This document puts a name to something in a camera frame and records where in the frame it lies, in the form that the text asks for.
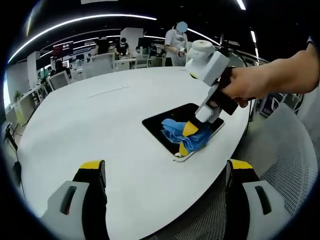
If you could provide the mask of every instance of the person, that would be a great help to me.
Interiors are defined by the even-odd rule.
[[[262,99],[270,93],[306,94],[319,85],[320,60],[309,39],[306,50],[287,59],[277,59],[259,66],[237,67],[231,71],[231,83],[222,91],[239,103],[248,98]]]
[[[150,57],[153,57],[157,54],[157,47],[156,45],[152,42],[151,43],[151,48],[150,48]]]
[[[107,54],[109,52],[109,47],[110,44],[107,40],[107,37],[103,36],[96,41],[96,47],[92,55],[95,56],[100,54]]]
[[[55,71],[54,71],[54,72],[53,72],[53,71],[54,71],[54,70],[51,71],[50,76],[53,76],[53,75],[55,75],[55,74],[58,74],[58,73],[61,73],[61,72],[65,71],[66,74],[68,75],[68,77],[71,78],[70,69],[67,68],[67,67],[65,67],[65,66],[63,66],[61,60],[57,60],[57,61],[55,62]]]
[[[114,52],[118,56],[126,56],[127,53],[130,53],[129,45],[125,37],[121,38],[120,43],[115,46]]]
[[[135,47],[135,52],[132,53],[132,57],[133,57],[133,58],[136,58],[136,57],[138,57],[139,55],[141,55],[141,53],[140,53],[140,47],[139,47],[139,46],[136,46],[136,47]]]
[[[186,54],[188,48],[188,38],[185,33],[177,30],[176,23],[172,29],[166,32],[164,49],[166,51],[166,66],[184,66],[186,65]]]

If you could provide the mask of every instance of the black ceiling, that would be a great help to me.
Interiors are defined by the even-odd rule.
[[[157,20],[103,17],[74,22],[39,37],[23,49],[11,63],[25,59],[30,53],[59,40],[92,31],[137,27],[143,28],[147,35],[164,37],[176,21],[184,21],[190,29],[217,41],[221,33],[224,33],[224,39],[240,44],[239,50],[255,55],[250,33],[250,30],[253,30],[259,56],[269,61],[290,57],[305,47],[308,35],[299,20],[301,16],[295,15],[295,8],[288,7],[291,5],[280,4],[279,0],[242,1],[246,10],[241,10],[236,0],[198,1],[199,3],[187,3],[185,0],[119,0],[89,4],[81,4],[81,0],[43,0],[33,8],[32,17],[26,18],[12,43],[11,53],[45,29],[80,17],[117,13],[154,17]],[[119,35],[120,31],[88,33],[71,40]],[[187,36],[190,41],[201,38],[189,31]]]

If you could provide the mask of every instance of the white oval table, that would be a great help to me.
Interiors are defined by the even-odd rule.
[[[142,125],[175,107],[200,104],[208,86],[181,67],[120,71],[75,82],[42,102],[20,140],[26,201],[36,216],[81,164],[105,160],[106,226],[112,240],[137,240],[166,226],[201,197],[232,156],[249,107],[208,145],[178,163]]]

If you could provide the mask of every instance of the blue cloth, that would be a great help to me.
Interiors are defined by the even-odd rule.
[[[202,148],[209,141],[210,136],[213,133],[209,126],[204,125],[195,134],[185,137],[182,133],[186,122],[176,122],[175,120],[167,118],[162,121],[162,125],[162,133],[166,138],[174,144],[180,144],[182,141],[188,153]]]

